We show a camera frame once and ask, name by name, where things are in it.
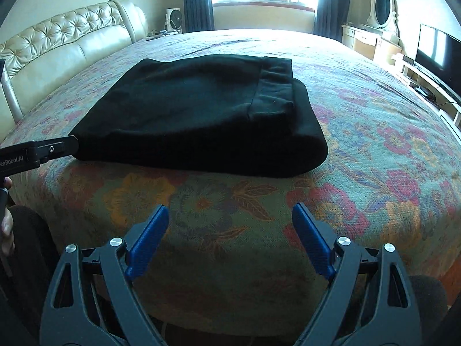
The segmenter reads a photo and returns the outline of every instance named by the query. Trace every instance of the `flat screen tv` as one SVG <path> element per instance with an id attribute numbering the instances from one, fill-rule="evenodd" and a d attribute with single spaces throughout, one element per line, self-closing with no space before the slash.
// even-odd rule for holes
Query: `flat screen tv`
<path id="1" fill-rule="evenodd" d="M 422 24 L 415 62 L 461 104 L 461 41 Z"/>

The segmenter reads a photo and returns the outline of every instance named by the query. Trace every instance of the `finger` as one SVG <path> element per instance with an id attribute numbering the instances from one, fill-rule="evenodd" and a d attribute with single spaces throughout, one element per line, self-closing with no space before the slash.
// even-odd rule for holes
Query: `finger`
<path id="1" fill-rule="evenodd" d="M 14 244 L 14 236 L 11 233 L 9 238 L 3 239 L 1 244 L 1 250 L 5 254 L 5 256 L 10 256 L 13 252 L 13 244 Z"/>
<path id="2" fill-rule="evenodd" d="M 3 238 L 9 238 L 13 230 L 13 217 L 8 208 L 5 209 L 5 217 L 1 223 L 1 235 Z"/>
<path id="3" fill-rule="evenodd" d="M 5 181 L 4 181 L 4 183 L 3 183 L 3 186 L 4 186 L 7 190 L 9 190 L 9 189 L 13 186 L 13 181 L 11 180 L 10 177 L 8 177 L 8 176 L 5 177 Z"/>

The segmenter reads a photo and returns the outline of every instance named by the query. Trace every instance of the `curtain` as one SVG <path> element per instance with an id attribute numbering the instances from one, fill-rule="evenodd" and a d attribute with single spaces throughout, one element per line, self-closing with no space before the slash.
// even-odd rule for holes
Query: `curtain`
<path id="1" fill-rule="evenodd" d="M 187 32 L 214 30 L 211 0 L 184 0 L 184 19 Z"/>
<path id="2" fill-rule="evenodd" d="M 349 5 L 350 0 L 319 0 L 313 33 L 341 41 L 341 25 L 347 21 Z"/>

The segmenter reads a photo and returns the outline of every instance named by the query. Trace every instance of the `headboard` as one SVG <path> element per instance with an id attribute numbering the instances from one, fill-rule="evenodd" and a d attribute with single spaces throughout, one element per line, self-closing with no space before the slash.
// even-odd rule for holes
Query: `headboard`
<path id="1" fill-rule="evenodd" d="M 44 20 L 0 44 L 0 142 L 34 106 L 96 61 L 147 36 L 146 16 L 110 0 Z"/>

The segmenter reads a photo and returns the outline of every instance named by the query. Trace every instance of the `fan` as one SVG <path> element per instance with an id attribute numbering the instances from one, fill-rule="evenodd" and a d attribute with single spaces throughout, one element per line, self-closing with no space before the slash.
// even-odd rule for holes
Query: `fan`
<path id="1" fill-rule="evenodd" d="M 179 9 L 167 9 L 165 14 L 165 30 L 168 32 L 183 33 L 181 25 L 183 24 L 183 15 Z"/>

